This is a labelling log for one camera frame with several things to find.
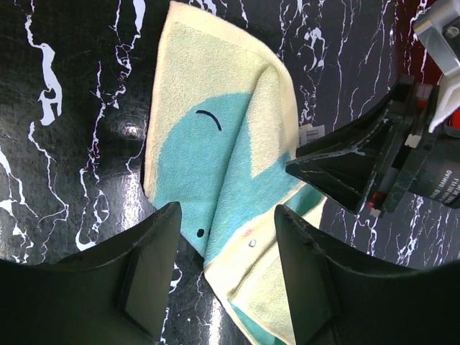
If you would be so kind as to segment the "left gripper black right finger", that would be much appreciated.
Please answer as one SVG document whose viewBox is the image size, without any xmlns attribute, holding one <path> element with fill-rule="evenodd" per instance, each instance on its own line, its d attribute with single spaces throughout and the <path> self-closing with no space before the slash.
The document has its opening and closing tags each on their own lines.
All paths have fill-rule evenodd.
<svg viewBox="0 0 460 345">
<path fill-rule="evenodd" d="M 365 254 L 287 206 L 275 228 L 297 344 L 457 344 L 459 263 L 413 270 Z"/>
</svg>

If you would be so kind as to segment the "teal patterned towel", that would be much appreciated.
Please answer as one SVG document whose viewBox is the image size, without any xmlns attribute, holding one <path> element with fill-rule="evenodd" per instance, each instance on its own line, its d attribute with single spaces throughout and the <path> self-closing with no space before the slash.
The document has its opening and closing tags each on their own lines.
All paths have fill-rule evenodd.
<svg viewBox="0 0 460 345">
<path fill-rule="evenodd" d="M 275 208 L 314 226 L 324 197 L 288 175 L 299 143 L 287 68 L 248 32 L 171 1 L 157 52 L 144 193 L 177 201 L 181 234 L 205 279 L 253 344 L 294 344 Z"/>
</svg>

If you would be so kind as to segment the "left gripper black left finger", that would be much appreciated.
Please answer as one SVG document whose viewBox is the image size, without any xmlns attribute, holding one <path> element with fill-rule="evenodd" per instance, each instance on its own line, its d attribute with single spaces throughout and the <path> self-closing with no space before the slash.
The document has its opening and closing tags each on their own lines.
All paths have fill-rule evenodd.
<svg viewBox="0 0 460 345">
<path fill-rule="evenodd" d="M 55 264 L 1 261 L 3 344 L 153 344 L 180 238 L 172 202 Z"/>
</svg>

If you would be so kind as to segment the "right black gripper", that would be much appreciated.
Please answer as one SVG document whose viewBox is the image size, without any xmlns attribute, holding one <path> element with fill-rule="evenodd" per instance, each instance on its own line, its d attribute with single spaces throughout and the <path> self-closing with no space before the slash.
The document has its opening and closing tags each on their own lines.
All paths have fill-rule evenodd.
<svg viewBox="0 0 460 345">
<path fill-rule="evenodd" d="M 353 214 L 392 213 L 406 193 L 456 209 L 459 116 L 429 130 L 440 95 L 402 75 L 366 114 L 299 147 L 285 171 Z"/>
</svg>

